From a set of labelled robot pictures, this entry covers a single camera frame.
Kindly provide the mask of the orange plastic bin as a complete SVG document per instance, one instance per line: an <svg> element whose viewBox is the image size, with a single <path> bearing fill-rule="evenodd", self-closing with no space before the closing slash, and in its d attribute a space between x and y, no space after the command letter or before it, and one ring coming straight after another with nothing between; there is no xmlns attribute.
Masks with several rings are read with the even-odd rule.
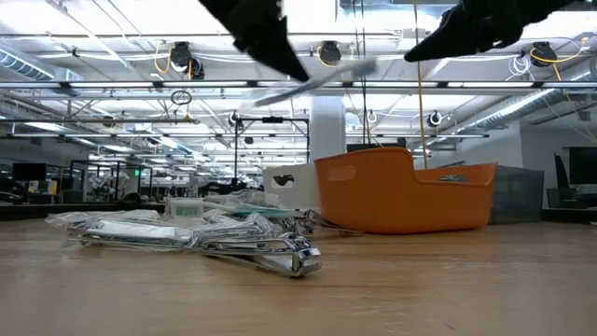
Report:
<svg viewBox="0 0 597 336"><path fill-rule="evenodd" d="M416 170L401 147L354 151L314 162L321 215L349 231L410 234L486 226L495 162Z"/></svg>

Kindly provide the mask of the dark office chair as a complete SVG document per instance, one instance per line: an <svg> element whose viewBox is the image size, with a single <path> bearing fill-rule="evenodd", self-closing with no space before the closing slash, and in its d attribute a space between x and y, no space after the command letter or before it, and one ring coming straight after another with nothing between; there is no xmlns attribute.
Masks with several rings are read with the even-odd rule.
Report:
<svg viewBox="0 0 597 336"><path fill-rule="evenodd" d="M576 191L569 185L562 157L555 154L554 161L557 183L554 205L557 208L577 208L578 199L576 198Z"/></svg>

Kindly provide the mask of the clear grey plastic bin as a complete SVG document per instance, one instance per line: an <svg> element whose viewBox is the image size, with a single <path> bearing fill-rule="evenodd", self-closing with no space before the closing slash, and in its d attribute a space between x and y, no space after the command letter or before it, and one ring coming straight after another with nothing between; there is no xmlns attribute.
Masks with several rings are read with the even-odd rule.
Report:
<svg viewBox="0 0 597 336"><path fill-rule="evenodd" d="M543 171L498 165L489 224L538 222L543 198Z"/></svg>

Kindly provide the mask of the bagged teal toothbrush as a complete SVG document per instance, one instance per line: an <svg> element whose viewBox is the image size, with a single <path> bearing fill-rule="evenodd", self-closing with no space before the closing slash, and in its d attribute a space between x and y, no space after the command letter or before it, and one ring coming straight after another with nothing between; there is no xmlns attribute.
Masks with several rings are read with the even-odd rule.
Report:
<svg viewBox="0 0 597 336"><path fill-rule="evenodd" d="M298 210L285 209L279 207L268 207L254 205L250 203L212 203L206 201L200 201L200 204L204 208L214 208L222 210L228 214L234 216L248 216L253 213L261 214L263 217L274 218L274 217L301 217L301 213Z"/></svg>

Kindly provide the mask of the white pillar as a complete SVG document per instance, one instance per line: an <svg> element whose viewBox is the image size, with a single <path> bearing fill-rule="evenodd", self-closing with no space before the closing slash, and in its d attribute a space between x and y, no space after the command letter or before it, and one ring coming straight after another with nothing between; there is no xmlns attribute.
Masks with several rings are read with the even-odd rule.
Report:
<svg viewBox="0 0 597 336"><path fill-rule="evenodd" d="M311 161L346 150L345 107L340 96L314 96L310 113Z"/></svg>

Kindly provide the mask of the white plastic bin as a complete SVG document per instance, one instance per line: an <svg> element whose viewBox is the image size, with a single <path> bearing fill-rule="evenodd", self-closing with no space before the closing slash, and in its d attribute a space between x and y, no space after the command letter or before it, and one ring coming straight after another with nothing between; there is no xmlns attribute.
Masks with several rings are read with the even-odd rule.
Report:
<svg viewBox="0 0 597 336"><path fill-rule="evenodd" d="M264 188L281 205L300 210L319 210L320 199L313 164L270 167L263 171Z"/></svg>

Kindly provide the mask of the white packet green print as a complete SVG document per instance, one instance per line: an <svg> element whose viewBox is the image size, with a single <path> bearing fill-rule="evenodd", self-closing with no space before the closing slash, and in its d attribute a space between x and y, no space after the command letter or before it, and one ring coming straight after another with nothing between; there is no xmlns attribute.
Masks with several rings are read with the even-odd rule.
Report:
<svg viewBox="0 0 597 336"><path fill-rule="evenodd" d="M204 212L203 201L200 198L172 198L165 206L168 217L201 217Z"/></svg>

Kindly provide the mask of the black background rig frame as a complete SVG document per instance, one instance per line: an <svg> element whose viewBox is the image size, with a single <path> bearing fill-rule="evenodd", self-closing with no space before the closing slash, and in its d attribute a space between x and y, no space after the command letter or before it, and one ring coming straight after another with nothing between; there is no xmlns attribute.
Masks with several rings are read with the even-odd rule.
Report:
<svg viewBox="0 0 597 336"><path fill-rule="evenodd" d="M261 117L261 118L242 118L242 117L237 116L236 120L235 120L235 124L234 124L234 165L233 165L233 178L232 178L233 185L236 185L238 183L239 137L241 135L239 133L239 124L241 121L248 122L248 124L243 128L245 131L247 131L250 128L250 126L253 125L255 122L261 122L264 124L278 124L278 123L290 122L306 138L306 161L310 161L310 158L311 158L311 150L310 150L311 125L307 119L284 118L284 117L275 117L275 116ZM298 122L305 123L305 125L306 125L305 132L303 132L300 129L300 127L297 125Z"/></svg>

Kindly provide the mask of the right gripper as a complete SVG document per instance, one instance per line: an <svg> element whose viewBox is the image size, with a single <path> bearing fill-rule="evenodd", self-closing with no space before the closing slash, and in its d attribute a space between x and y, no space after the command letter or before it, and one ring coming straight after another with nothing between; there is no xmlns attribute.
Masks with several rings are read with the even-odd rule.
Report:
<svg viewBox="0 0 597 336"><path fill-rule="evenodd" d="M404 55L409 63L503 49L523 29L546 19L574 0L460 0L442 14L438 28Z"/></svg>

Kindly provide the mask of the black monitor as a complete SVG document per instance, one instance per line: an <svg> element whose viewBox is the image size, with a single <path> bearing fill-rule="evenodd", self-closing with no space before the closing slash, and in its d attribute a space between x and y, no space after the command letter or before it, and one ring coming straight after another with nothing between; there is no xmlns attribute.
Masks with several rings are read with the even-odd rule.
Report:
<svg viewBox="0 0 597 336"><path fill-rule="evenodd" d="M12 178L16 181L43 181L47 177L47 165L38 162L14 162Z"/></svg>
<svg viewBox="0 0 597 336"><path fill-rule="evenodd" d="M571 184L597 184L597 147L569 147Z"/></svg>

